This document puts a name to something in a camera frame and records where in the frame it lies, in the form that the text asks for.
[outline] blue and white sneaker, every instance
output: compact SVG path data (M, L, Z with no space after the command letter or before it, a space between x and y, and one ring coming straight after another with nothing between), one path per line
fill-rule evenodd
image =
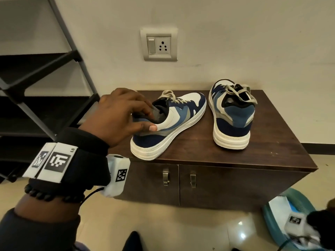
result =
M176 98L173 91L166 90L152 104L165 114L165 119L156 123L157 131L138 133L130 141L131 152L143 160L157 158L180 132L197 123L205 113L206 97L192 92ZM133 117L133 121L149 120Z
M215 143L233 150L247 147L257 104L250 94L250 88L221 79L209 92L208 102L214 115Z

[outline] fingernail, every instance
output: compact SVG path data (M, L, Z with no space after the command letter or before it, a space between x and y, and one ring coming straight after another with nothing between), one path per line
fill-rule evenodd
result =
M150 131L157 131L157 126L156 125L151 125L149 126Z

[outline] black metal rack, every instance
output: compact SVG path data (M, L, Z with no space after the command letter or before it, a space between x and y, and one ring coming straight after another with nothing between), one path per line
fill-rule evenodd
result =
M76 126L99 101L85 63L54 0L48 3L71 47L67 53L0 56L0 183L14 182L46 142L65 127ZM38 80L75 60L93 94L80 97L26 97L25 90Z

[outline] cabinet top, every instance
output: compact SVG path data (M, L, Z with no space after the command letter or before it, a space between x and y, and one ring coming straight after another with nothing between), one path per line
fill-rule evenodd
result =
M178 97L194 91L174 91ZM209 91L203 93L208 99ZM141 91L150 101L161 91ZM317 166L295 137L263 90L253 90L257 99L249 145L241 151L219 147L213 140L213 114L208 106L201 120L181 132L157 159L152 162L222 166L251 169L314 172ZM120 154L131 161L142 161L130 152L130 139L125 139L109 153Z

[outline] tiled floor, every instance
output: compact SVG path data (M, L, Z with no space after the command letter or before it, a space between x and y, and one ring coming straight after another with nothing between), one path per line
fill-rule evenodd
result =
M312 155L319 167L293 187L317 209L335 197L335 156ZM0 184L0 214L15 206L27 180ZM144 250L276 251L261 214L177 208L126 202L95 194L80 209L77 240L92 251L121 251L131 231L142 237Z

